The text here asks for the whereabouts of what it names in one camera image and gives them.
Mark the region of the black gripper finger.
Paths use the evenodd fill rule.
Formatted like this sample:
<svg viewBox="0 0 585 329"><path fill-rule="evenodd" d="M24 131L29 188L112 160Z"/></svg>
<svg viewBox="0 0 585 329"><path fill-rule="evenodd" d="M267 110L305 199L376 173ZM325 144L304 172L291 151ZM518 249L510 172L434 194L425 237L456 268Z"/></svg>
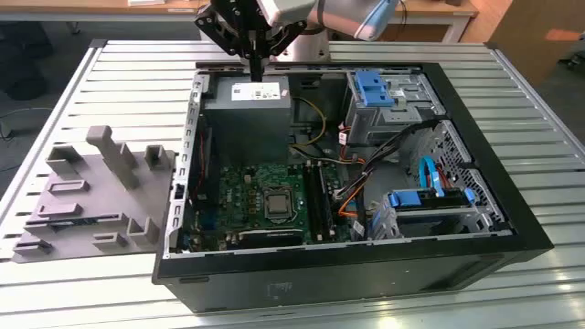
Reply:
<svg viewBox="0 0 585 329"><path fill-rule="evenodd" d="M216 34L212 26L215 23L225 25L223 17L211 8L203 8L197 12L195 25L228 55L240 57L241 62L248 65L251 80L256 82L256 49L249 32L235 34L229 28L220 26L220 33Z"/></svg>
<svg viewBox="0 0 585 329"><path fill-rule="evenodd" d="M256 31L256 81L261 82L264 77L264 67L271 56L277 56L302 33L306 28L306 21L297 21L285 25L276 34L265 24Z"/></svg>

